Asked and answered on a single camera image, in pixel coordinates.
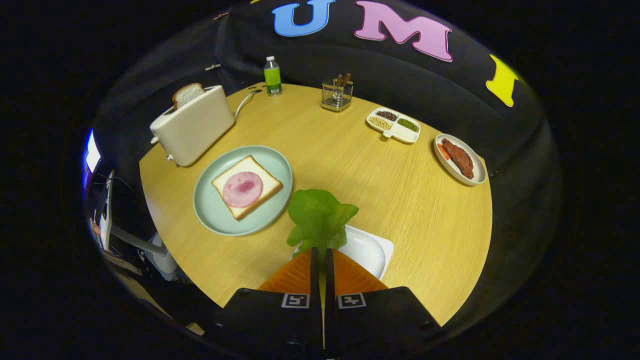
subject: letter m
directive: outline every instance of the letter m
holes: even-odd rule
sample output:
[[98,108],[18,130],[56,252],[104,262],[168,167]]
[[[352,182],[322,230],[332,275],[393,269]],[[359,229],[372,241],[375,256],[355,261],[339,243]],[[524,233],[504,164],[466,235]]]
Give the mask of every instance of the letter m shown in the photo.
[[419,33],[418,41],[412,42],[413,48],[443,61],[453,60],[447,48],[447,33],[451,32],[447,26],[424,16],[404,21],[387,5],[372,1],[356,1],[356,4],[364,9],[362,29],[354,33],[357,37],[384,40],[387,37],[380,32],[380,26],[384,24],[397,44],[403,44]]

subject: blue letter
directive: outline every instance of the blue letter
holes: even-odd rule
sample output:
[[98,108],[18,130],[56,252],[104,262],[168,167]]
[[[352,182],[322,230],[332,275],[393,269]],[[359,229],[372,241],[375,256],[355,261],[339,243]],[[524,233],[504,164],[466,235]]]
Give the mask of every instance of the blue letter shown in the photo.
[[273,27],[279,35],[283,37],[301,37],[313,34],[326,26],[329,21],[329,4],[335,0],[309,0],[308,5],[314,7],[311,22],[305,25],[295,25],[293,23],[293,10],[300,6],[298,3],[283,5],[273,9],[272,14],[276,15]]

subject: green lettuce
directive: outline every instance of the green lettuce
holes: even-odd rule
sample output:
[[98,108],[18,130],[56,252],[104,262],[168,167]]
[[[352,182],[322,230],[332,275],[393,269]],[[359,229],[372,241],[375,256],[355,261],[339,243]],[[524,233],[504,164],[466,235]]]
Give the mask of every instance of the green lettuce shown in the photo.
[[289,203],[289,217],[296,224],[287,239],[289,246],[300,247],[293,256],[312,247],[322,260],[327,248],[338,249],[347,243],[344,226],[358,213],[358,207],[341,204],[326,190],[298,190]]

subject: round table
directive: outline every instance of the round table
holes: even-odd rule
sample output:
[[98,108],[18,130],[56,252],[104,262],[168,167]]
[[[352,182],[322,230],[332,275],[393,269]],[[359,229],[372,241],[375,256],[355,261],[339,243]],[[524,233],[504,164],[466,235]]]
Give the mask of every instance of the round table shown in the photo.
[[[227,97],[232,111],[250,91]],[[158,233],[183,271],[220,306],[238,288],[260,286],[293,252],[285,242],[294,227],[287,212],[257,233],[223,236],[196,217],[193,190],[221,154],[245,145],[272,147],[291,164],[294,192],[324,189],[360,208],[349,225],[394,244],[382,281],[409,287],[443,325],[484,266],[492,230],[489,179],[474,187],[455,180],[434,153],[436,129],[422,124],[413,144],[385,139],[365,123],[378,104],[354,98],[336,113],[320,107],[320,95],[318,88],[289,84],[279,97],[255,94],[236,124],[190,167],[168,162],[164,149],[154,146],[140,161],[140,176]]]

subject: carrot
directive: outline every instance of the carrot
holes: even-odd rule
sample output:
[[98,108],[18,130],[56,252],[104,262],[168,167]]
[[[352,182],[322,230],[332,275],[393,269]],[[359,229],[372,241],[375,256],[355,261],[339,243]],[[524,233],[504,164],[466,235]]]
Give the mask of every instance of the carrot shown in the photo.
[[438,144],[438,149],[440,149],[440,152],[442,153],[442,156],[444,156],[444,160],[451,159],[451,156],[449,156],[449,153],[444,149],[444,146]]
[[257,290],[273,293],[311,293],[311,249],[291,259]]
[[335,296],[388,289],[378,278],[347,255],[335,249],[332,249],[332,253]]

